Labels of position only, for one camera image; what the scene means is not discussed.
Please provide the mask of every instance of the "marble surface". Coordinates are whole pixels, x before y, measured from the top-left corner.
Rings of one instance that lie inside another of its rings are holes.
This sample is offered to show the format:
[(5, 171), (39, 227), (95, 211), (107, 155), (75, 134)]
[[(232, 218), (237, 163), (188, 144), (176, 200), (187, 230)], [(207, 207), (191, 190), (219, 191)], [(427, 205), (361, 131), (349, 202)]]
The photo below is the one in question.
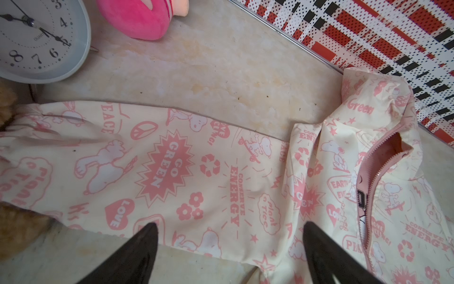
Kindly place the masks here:
[[(191, 0), (155, 42), (130, 39), (85, 4), (92, 45), (72, 77), (40, 87), (39, 102), (108, 100), (189, 110), (282, 140), (295, 122), (318, 123), (341, 102), (341, 74), (228, 0)], [(420, 129), (423, 170), (454, 217), (454, 150)], [(75, 283), (126, 240), (60, 224), (0, 264), (0, 283)], [(151, 283), (245, 283), (254, 267), (160, 246)]]
[(85, 1), (92, 46), (80, 70), (45, 85), (41, 102), (109, 100), (196, 112), (289, 140), (341, 102), (341, 74), (228, 0), (191, 0), (154, 42), (128, 38)]

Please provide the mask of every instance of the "zipper teeth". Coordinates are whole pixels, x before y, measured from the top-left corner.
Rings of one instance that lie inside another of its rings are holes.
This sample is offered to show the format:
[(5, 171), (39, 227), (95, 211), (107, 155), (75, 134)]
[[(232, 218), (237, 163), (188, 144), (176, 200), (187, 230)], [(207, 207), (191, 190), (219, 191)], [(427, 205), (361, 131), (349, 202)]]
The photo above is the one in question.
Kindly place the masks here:
[[(383, 145), (384, 142), (386, 142), (389, 138), (391, 138), (394, 134), (398, 133), (399, 130), (402, 128), (402, 126), (399, 126), (399, 127), (394, 127), (394, 131), (391, 132), (390, 134), (388, 134), (388, 137), (386, 139), (383, 139), (383, 141), (381, 141), (379, 144), (375, 145), (370, 151), (370, 153), (367, 155), (367, 157), (364, 159), (363, 163), (361, 164), (361, 167), (359, 168), (358, 172), (361, 172), (361, 168), (362, 166), (365, 164), (365, 162), (372, 156), (372, 154), (381, 146)], [(393, 159), (396, 155), (393, 155), (389, 160), (386, 161), (386, 163), (383, 164), (383, 166), (380, 168), (380, 170), (377, 172), (377, 174), (375, 175), (374, 179), (372, 180), (372, 183), (370, 184), (370, 186), (368, 187), (368, 196), (367, 196), (367, 199), (366, 199), (366, 205), (365, 205), (365, 216), (366, 216), (366, 234), (367, 234), (367, 238), (366, 238), (366, 242), (364, 244), (364, 254), (365, 256), (367, 257), (368, 261), (369, 261), (369, 264), (372, 263), (372, 260), (370, 259), (370, 256), (369, 256), (369, 245), (370, 245), (370, 235), (372, 232), (370, 232), (370, 221), (368, 220), (367, 216), (367, 210), (370, 206), (370, 203), (371, 203), (371, 199), (373, 198), (373, 196), (370, 194), (371, 190), (372, 190), (372, 185), (375, 183), (377, 177), (380, 175), (380, 172), (383, 170), (383, 168), (389, 163), (389, 161), (391, 161), (391, 159)]]
[[(386, 165), (387, 165), (392, 159), (394, 159), (396, 156), (398, 156), (399, 154), (400, 154), (400, 153), (394, 154), (391, 158), (389, 158), (389, 159), (383, 164), (383, 166), (380, 168), (380, 170), (377, 172), (377, 174), (375, 175), (374, 179), (372, 180), (372, 182), (371, 182), (371, 184), (370, 184), (370, 186), (369, 186), (369, 191), (368, 191), (368, 193), (371, 192), (371, 190), (372, 190), (372, 185), (375, 184), (377, 178), (380, 176), (381, 172), (382, 172), (383, 169), (386, 167)], [(369, 206), (370, 206), (370, 202), (372, 202), (371, 200), (372, 200), (373, 198), (371, 198), (371, 197), (373, 197), (373, 196), (368, 196), (368, 198), (367, 198), (367, 200), (366, 200), (365, 211), (367, 211), (367, 209), (368, 209)], [(367, 222), (367, 220), (366, 220), (366, 231), (367, 231), (367, 232), (368, 232), (369, 229), (370, 229), (370, 224), (369, 224), (369, 223), (370, 223), (370, 222)], [(370, 242), (370, 234), (367, 234), (367, 239), (366, 239), (366, 243), (365, 243), (365, 247), (366, 247), (367, 249), (369, 248), (369, 242)]]

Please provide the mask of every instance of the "peace sign print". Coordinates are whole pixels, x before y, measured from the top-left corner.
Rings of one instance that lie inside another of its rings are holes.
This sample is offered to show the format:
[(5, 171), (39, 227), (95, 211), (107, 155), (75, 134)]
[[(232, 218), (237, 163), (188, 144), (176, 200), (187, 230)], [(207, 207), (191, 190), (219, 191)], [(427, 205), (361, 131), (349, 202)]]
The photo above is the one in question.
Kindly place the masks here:
[(142, 121), (131, 130), (131, 138), (139, 140), (147, 137), (158, 129), (158, 125), (152, 121)]

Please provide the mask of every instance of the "red and white checkered fabric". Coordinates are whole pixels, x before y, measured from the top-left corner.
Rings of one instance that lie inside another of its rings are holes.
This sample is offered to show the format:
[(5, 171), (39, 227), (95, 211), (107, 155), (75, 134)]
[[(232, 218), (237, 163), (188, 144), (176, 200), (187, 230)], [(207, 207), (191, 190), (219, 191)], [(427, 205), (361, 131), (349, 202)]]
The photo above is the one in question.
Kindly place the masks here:
[(403, 76), (418, 121), (454, 146), (454, 0), (233, 0), (340, 69)]

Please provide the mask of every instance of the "white clock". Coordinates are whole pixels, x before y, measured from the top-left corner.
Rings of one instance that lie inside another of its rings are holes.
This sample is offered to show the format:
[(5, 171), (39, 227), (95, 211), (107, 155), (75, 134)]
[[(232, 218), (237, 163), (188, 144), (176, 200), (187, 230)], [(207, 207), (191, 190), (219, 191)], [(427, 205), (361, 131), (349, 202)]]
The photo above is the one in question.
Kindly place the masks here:
[(45, 84), (72, 75), (90, 49), (82, 0), (0, 0), (0, 77)]

